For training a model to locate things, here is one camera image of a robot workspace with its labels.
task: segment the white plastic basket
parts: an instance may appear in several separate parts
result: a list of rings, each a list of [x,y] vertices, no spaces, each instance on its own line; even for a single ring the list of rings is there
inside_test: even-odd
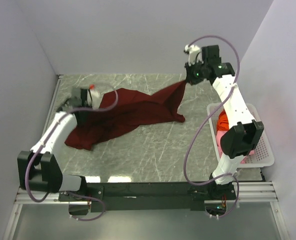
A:
[[[207,106],[207,113],[208,115],[215,110],[216,107],[218,107],[220,103],[211,103]],[[260,121],[260,117],[258,115],[258,112],[254,105],[247,103],[246,104],[250,113],[253,115],[253,117],[256,119],[256,121]],[[214,149],[216,152],[217,160],[219,162],[219,152],[218,147],[216,143],[216,134],[217,134],[217,122],[219,114],[223,111],[224,107],[219,109],[210,119],[210,130],[213,140]],[[273,165],[275,162],[275,158],[272,152],[272,149],[270,147],[270,144],[268,142],[267,135],[265,133],[265,130],[263,131],[261,138],[258,142],[258,145],[256,149],[254,150],[253,155],[249,155],[245,159],[245,163],[241,163],[239,165],[239,168],[262,168]]]

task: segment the maroon cloth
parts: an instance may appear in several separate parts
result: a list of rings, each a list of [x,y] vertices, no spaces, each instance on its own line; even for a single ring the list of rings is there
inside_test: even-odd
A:
[[[140,125],[166,122],[183,123],[185,118],[177,113],[185,92],[186,82],[180,81],[153,95],[120,88],[116,107],[106,112],[91,112],[85,124],[77,126],[68,136],[66,145],[90,150],[94,144],[131,132]],[[100,108],[114,103],[115,92],[106,93]]]

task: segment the cable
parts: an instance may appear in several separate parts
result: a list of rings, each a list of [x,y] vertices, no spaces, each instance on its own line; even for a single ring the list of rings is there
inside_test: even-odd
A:
[[[222,40],[224,41],[226,44],[228,44],[231,49],[233,50],[235,56],[236,56],[236,60],[237,60],[237,72],[236,72],[236,75],[235,75],[235,78],[234,78],[234,81],[233,83],[235,84],[237,82],[237,79],[238,79],[238,76],[239,76],[239,72],[240,72],[240,58],[239,58],[239,55],[237,53],[237,50],[235,49],[235,47],[228,41],[226,40],[225,38],[221,37],[221,36],[217,36],[217,35],[205,35],[205,36],[202,36],[202,37],[199,37],[197,38],[196,40],[192,41],[188,46],[190,47],[192,44],[194,44],[195,42],[199,41],[199,40],[202,40],[202,39],[207,39],[207,38],[215,38],[215,39],[219,39],[219,40]],[[237,202],[238,202],[238,198],[239,198],[239,182],[237,180],[236,177],[233,176],[232,173],[225,173],[225,174],[222,174],[222,175],[219,175],[217,177],[214,177],[208,181],[205,181],[205,182],[201,182],[201,183],[196,183],[196,182],[192,182],[191,180],[189,180],[188,176],[187,176],[187,161],[188,161],[188,156],[189,156],[189,153],[196,141],[196,138],[197,136],[199,135],[200,131],[202,130],[202,128],[205,126],[205,124],[207,123],[207,121],[228,101],[228,99],[232,96],[233,92],[234,92],[234,86],[231,88],[228,96],[226,97],[226,99],[224,101],[222,101],[221,104],[219,104],[218,107],[215,108],[214,111],[212,111],[206,118],[205,120],[202,122],[202,124],[200,125],[200,127],[198,128],[197,132],[195,133],[195,135],[193,136],[192,138],[192,141],[191,143],[189,144],[188,146],[188,150],[186,152],[186,155],[184,157],[184,161],[183,161],[183,175],[184,175],[184,178],[187,180],[188,183],[190,183],[191,185],[194,185],[194,186],[204,186],[204,185],[207,185],[213,181],[215,181],[216,179],[219,179],[219,178],[222,178],[224,176],[232,176],[234,178],[234,180],[236,181],[237,183],[237,194],[236,194],[236,200],[233,204],[233,206],[231,207],[231,209],[229,211],[227,211],[224,215],[220,216],[221,217],[224,217],[226,215],[228,215],[237,205]]]
[[[38,155],[38,154],[42,151],[42,149],[46,146],[48,140],[50,139],[50,137],[52,136],[52,134],[55,132],[55,130],[56,130],[56,128],[58,127],[58,125],[60,124],[60,122],[61,122],[65,117],[67,117],[68,115],[73,114],[73,113],[75,113],[75,112],[79,112],[79,111],[85,111],[85,112],[107,112],[107,111],[110,111],[111,109],[113,109],[113,108],[117,105],[117,103],[118,103],[118,93],[117,93],[117,91],[115,90],[115,88],[114,88],[113,86],[109,85],[109,84],[105,84],[105,83],[99,83],[99,84],[100,84],[100,85],[104,85],[104,86],[109,86],[110,88],[113,89],[113,91],[114,91],[114,93],[115,93],[115,95],[116,95],[116,98],[115,98],[113,104],[111,104],[110,106],[108,106],[108,107],[106,107],[106,108],[92,109],[92,108],[89,108],[89,107],[77,107],[77,108],[74,108],[74,109],[68,111],[66,114],[64,114],[64,115],[58,120],[58,122],[55,123],[55,125],[53,126],[53,128],[50,130],[49,134],[45,137],[44,142],[40,145],[40,147],[37,149],[37,151],[36,151],[36,152],[33,154],[33,156],[31,157],[31,159],[30,159],[30,161],[29,161],[29,163],[28,163],[28,165],[27,165],[25,175],[24,175],[24,185],[25,185],[25,188],[26,188],[26,191],[27,191],[29,197],[30,197],[31,200],[33,200],[34,202],[36,202],[36,203],[41,203],[41,202],[43,202],[43,201],[46,199],[46,197],[48,196],[49,192],[47,192],[47,193],[43,196],[43,198],[41,198],[41,199],[36,199],[36,198],[34,197],[34,195],[32,194],[32,191],[31,191],[31,189],[30,189],[30,187],[29,187],[29,173],[30,173],[30,169],[31,169],[31,167],[32,167],[32,165],[33,165],[33,163],[34,163],[34,161],[35,161],[37,155]]]
[[[76,216],[71,215],[71,217],[73,219],[76,219],[77,221],[82,221],[82,222],[90,222],[90,221],[96,220],[96,219],[100,218],[102,215],[104,215],[104,213],[106,211],[106,204],[103,201],[101,201],[100,199],[95,198],[95,197],[91,197],[91,196],[82,196],[82,195],[73,193],[71,191],[67,191],[67,193],[69,195],[72,195],[73,197],[76,197],[76,198],[82,198],[82,199],[87,199],[87,200],[99,202],[102,205],[102,211],[98,216],[95,216],[95,217],[89,218],[89,219],[85,219],[85,218],[78,218]]]

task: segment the orange cloth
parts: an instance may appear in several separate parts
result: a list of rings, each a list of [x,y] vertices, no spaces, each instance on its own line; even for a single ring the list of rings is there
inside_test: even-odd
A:
[[[217,122],[217,132],[218,131],[228,131],[229,130],[229,122],[228,122],[228,117],[223,110],[218,117],[218,122]]]

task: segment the gray marble surface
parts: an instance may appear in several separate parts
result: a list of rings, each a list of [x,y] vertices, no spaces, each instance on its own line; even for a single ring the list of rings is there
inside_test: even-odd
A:
[[[71,88],[109,83],[118,88],[153,94],[182,79],[179,74],[88,74],[63,75],[50,114],[70,96]],[[99,87],[103,94],[110,91]],[[92,177],[95,182],[175,182],[185,181],[183,162],[188,144],[207,116],[207,105],[220,99],[208,82],[186,86],[178,112],[184,123],[168,122],[140,126],[118,138],[97,144],[92,151],[64,145],[57,156],[64,173]],[[197,138],[188,159],[187,173],[193,181],[206,181],[217,167],[210,126],[207,123]],[[259,168],[242,168],[240,181],[261,181]]]

